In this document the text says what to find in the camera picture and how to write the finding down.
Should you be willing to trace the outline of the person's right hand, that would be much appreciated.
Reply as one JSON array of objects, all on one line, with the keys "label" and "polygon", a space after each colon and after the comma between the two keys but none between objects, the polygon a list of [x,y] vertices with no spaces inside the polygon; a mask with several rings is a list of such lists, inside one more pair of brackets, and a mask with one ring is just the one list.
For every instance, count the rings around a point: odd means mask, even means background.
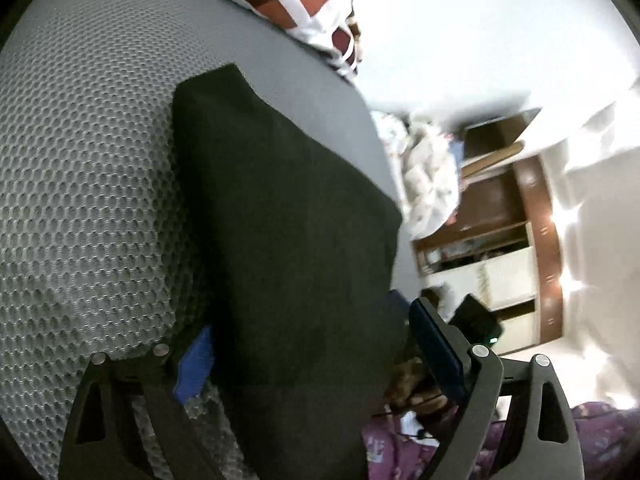
[{"label": "person's right hand", "polygon": [[418,415],[428,415],[446,408],[448,402],[418,356],[394,366],[392,378],[384,392],[384,405],[393,414],[412,411]]}]

